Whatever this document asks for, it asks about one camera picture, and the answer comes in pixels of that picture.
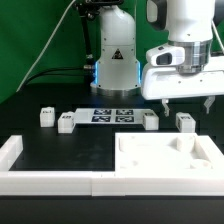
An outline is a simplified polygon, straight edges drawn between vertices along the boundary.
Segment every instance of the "white platform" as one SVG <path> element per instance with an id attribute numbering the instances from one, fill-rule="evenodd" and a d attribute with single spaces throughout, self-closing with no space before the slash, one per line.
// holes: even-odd
<path id="1" fill-rule="evenodd" d="M 192 152 L 176 149 L 180 136 L 195 138 Z M 22 137 L 12 136 L 0 149 L 0 195 L 224 196 L 224 156 L 208 136 L 117 133 L 115 145 L 115 172 L 17 172 L 8 170 Z M 193 169 L 194 159 L 212 167 Z"/>

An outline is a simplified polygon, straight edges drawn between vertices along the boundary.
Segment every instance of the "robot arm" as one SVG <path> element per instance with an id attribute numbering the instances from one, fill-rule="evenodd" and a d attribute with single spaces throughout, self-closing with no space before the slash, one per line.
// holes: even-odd
<path id="1" fill-rule="evenodd" d="M 211 57 L 212 21 L 223 20 L 224 0 L 148 0 L 147 18 L 168 30 L 168 43 L 146 53 L 146 100 L 224 94 L 224 56 Z"/>

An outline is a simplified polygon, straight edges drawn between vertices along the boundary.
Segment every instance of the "white box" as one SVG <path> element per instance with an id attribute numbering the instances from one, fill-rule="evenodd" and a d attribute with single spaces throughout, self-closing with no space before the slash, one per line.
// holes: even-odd
<path id="1" fill-rule="evenodd" d="M 75 127 L 75 113 L 63 113 L 58 120 L 58 133 L 71 134 Z"/>
<path id="2" fill-rule="evenodd" d="M 176 114 L 176 127 L 181 133 L 194 133 L 196 121 L 188 113 Z"/>
<path id="3" fill-rule="evenodd" d="M 54 127 L 55 110 L 54 107 L 45 107 L 40 112 L 40 126 L 41 127 Z"/>
<path id="4" fill-rule="evenodd" d="M 145 130 L 159 129 L 159 117 L 153 110 L 149 110 L 143 113 L 143 126 Z"/>

